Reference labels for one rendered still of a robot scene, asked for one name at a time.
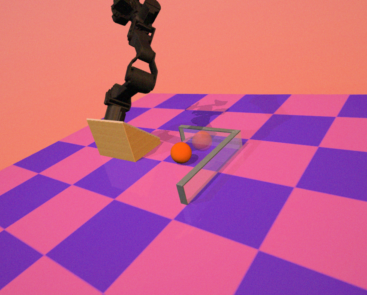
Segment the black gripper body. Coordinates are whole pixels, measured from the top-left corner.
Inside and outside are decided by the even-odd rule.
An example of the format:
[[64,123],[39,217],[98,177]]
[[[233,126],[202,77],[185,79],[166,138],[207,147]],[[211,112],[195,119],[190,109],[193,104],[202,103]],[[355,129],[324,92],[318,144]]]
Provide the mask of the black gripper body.
[[125,26],[129,21],[132,22],[132,19],[139,14],[143,4],[140,3],[140,0],[135,0],[136,3],[136,9],[134,9],[130,14],[129,18],[126,19],[124,15],[119,15],[117,17],[112,15],[112,19],[115,23]]

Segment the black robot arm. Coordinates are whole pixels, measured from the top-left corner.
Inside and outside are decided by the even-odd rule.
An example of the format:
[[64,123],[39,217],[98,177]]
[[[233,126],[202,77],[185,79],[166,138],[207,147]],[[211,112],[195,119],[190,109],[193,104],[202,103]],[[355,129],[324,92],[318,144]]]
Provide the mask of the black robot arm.
[[[111,5],[113,16],[124,15],[126,19],[134,9],[135,0],[113,0]],[[125,82],[122,85],[115,83],[106,92],[104,104],[107,109],[103,120],[124,122],[126,112],[130,111],[132,106],[131,97],[137,93],[148,94],[153,91],[158,69],[155,63],[156,53],[150,45],[156,30],[152,24],[160,10],[161,6],[157,0],[145,0],[139,14],[132,19],[127,38],[129,45],[135,48],[136,57],[127,66]],[[151,73],[133,67],[132,64],[137,59],[149,63]]]

